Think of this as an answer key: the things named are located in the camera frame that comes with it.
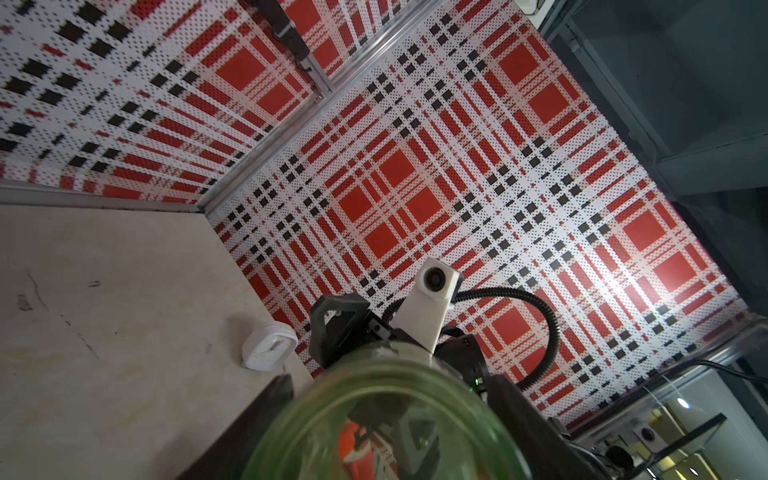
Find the tall green transparent cup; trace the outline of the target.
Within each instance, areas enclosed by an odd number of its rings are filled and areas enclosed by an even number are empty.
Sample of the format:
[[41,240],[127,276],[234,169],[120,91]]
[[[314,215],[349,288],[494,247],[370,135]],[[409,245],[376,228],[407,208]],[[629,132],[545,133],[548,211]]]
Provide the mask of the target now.
[[274,416],[241,476],[529,479],[486,386],[411,344],[364,347]]

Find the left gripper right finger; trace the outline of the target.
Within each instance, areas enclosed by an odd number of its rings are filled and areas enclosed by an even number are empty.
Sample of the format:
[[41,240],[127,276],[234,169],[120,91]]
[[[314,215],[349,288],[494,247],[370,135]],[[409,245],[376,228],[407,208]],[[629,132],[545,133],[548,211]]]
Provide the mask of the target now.
[[568,442],[507,377],[486,380],[487,404],[505,426],[532,479],[610,479],[607,468]]

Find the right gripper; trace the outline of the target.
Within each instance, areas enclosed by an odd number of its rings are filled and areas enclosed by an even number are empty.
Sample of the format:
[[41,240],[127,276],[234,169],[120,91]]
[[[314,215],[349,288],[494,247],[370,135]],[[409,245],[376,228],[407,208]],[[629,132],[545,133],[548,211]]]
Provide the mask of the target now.
[[380,341],[326,369],[320,433],[336,438],[331,475],[349,479],[337,452],[351,420],[369,433],[374,479],[488,479],[491,471],[461,424],[451,394],[464,388],[446,365],[421,348]]

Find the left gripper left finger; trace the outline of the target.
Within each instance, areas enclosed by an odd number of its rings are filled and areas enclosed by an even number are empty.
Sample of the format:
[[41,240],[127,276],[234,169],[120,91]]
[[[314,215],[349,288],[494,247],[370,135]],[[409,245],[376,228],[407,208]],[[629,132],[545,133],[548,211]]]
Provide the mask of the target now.
[[266,430],[293,399],[291,376],[276,376],[177,479],[240,479]]

